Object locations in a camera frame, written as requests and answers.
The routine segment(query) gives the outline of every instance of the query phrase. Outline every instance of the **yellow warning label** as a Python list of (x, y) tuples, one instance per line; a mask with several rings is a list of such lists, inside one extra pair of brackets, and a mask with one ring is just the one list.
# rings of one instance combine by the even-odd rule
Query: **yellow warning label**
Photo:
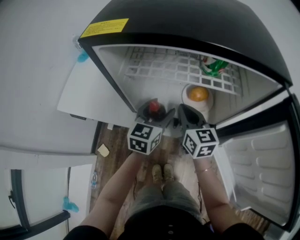
[(104, 22), (96, 22), (90, 24), (87, 29), (81, 35), (81, 38), (113, 33), (113, 32), (122, 32), (129, 18), (109, 20)]

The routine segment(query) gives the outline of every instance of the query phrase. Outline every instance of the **red object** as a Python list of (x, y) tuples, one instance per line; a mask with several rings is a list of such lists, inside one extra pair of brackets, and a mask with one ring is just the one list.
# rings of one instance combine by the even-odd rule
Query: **red object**
[(149, 103), (149, 117), (154, 121), (160, 121), (165, 117), (165, 107), (158, 101), (152, 101)]
[(149, 104), (149, 110), (150, 112), (157, 112), (160, 108), (160, 104), (158, 101), (152, 101)]

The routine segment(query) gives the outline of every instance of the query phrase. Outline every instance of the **white bowl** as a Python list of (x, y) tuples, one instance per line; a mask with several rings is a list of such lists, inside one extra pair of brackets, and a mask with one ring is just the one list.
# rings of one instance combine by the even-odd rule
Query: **white bowl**
[(207, 91), (209, 94), (208, 94), (208, 98), (206, 100), (196, 102), (196, 101), (193, 101), (188, 98), (188, 93), (194, 87), (198, 87), (198, 86), (192, 85), (192, 84), (188, 84), (185, 86), (185, 88), (182, 91), (182, 102), (186, 105), (189, 105), (189, 106), (195, 108), (202, 114), (207, 115), (214, 104), (213, 95), (211, 93), (211, 90), (209, 88), (207, 88)]

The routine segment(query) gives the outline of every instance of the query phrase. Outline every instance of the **black shirt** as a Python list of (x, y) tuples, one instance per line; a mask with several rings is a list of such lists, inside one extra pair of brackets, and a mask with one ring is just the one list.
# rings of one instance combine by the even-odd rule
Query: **black shirt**
[[(101, 230), (92, 226), (78, 226), (64, 240), (107, 240)], [(129, 218), (118, 240), (184, 240), (184, 239), (243, 239), (263, 240), (263, 237), (247, 224), (236, 224), (221, 235), (203, 226), (190, 213), (180, 209), (158, 206), (144, 210)]]

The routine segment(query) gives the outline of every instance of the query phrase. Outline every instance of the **orange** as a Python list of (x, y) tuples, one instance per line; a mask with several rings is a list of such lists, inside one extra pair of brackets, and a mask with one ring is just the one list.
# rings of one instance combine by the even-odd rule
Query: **orange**
[(195, 102), (208, 99), (208, 91), (204, 87), (194, 87), (188, 94), (188, 98)]

